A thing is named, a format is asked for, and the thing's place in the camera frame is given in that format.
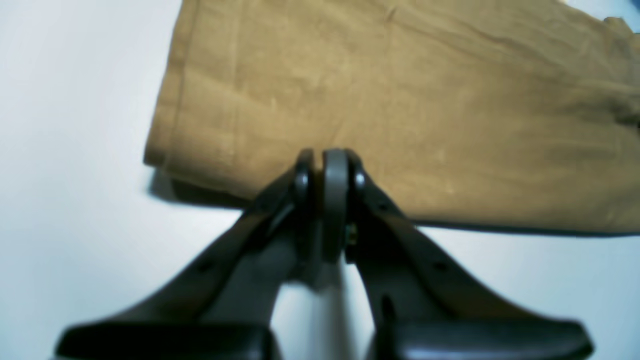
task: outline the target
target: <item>white table surface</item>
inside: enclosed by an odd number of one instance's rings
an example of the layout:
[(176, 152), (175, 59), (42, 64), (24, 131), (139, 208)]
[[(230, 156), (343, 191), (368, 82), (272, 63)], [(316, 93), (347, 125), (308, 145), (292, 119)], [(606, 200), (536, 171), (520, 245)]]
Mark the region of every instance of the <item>white table surface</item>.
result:
[[(640, 31), (630, 2), (569, 3)], [(0, 359), (50, 358), (66, 326), (141, 300), (238, 218), (149, 190), (143, 148), (179, 5), (0, 1)], [(640, 237), (424, 231), (508, 299), (582, 321), (592, 359), (640, 359)], [(372, 320), (356, 270), (344, 276), (361, 359)], [(329, 356), (315, 340), (330, 308), (283, 288), (272, 325), (286, 360)]]

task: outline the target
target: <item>white background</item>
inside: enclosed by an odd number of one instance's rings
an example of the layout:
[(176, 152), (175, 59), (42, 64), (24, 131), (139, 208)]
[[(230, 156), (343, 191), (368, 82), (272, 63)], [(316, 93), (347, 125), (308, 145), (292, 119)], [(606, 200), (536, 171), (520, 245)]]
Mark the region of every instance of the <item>white background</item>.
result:
[[(569, 3), (640, 31), (626, 0)], [(179, 6), (0, 1), (1, 360), (48, 359), (66, 326), (139, 301), (239, 216), (149, 192), (143, 148)], [(582, 321), (592, 359), (640, 359), (640, 237), (425, 231), (512, 301)], [(372, 323), (353, 268), (346, 279), (362, 358)], [(311, 359), (307, 328), (322, 311), (304, 289), (283, 289), (273, 328), (287, 360)]]

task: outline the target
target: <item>folded fabric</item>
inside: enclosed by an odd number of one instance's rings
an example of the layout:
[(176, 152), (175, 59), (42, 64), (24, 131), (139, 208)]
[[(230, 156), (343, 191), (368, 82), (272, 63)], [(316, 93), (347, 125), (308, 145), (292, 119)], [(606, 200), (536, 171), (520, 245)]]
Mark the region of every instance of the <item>folded fabric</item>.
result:
[(418, 221), (637, 232), (639, 37), (558, 0), (184, 0), (145, 163), (250, 199), (348, 147)]

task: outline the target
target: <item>screw hole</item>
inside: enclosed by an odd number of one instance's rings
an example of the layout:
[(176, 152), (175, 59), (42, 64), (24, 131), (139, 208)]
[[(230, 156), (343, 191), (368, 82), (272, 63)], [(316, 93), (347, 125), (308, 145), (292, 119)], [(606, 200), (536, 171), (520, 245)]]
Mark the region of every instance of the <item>screw hole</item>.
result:
[(381, 306), (382, 317), (384, 317), (385, 321), (390, 322), (396, 319), (396, 309), (389, 295), (385, 294), (382, 296)]
[(213, 262), (212, 261), (206, 261), (206, 262), (198, 265), (197, 270), (198, 270), (199, 273), (202, 274), (202, 273), (205, 273), (205, 272), (209, 271), (212, 267), (213, 267)]
[(441, 272), (445, 272), (449, 269), (449, 267), (447, 266), (447, 264), (443, 263), (442, 261), (436, 261), (435, 263), (433, 263), (433, 267)]

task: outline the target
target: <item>tan cloth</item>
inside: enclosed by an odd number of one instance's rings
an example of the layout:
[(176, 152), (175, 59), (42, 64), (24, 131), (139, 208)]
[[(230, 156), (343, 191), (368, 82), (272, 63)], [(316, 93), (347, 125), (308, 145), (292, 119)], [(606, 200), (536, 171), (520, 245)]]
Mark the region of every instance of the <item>tan cloth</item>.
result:
[(640, 231), (634, 49), (557, 0), (184, 0), (145, 163), (250, 198), (349, 147), (416, 220)]

